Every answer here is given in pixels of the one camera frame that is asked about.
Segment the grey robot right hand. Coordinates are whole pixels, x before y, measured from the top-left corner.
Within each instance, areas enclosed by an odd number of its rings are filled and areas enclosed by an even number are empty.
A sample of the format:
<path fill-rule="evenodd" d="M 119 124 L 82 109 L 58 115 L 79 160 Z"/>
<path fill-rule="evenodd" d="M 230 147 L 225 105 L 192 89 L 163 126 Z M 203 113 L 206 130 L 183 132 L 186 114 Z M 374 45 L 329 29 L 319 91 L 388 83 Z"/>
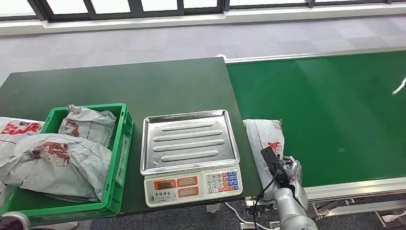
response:
<path fill-rule="evenodd" d="M 292 190 L 293 197 L 303 209 L 308 209 L 308 197 L 302 187 L 302 166 L 298 160 L 292 156 L 283 156 L 283 168 L 288 177 L 288 188 Z"/>

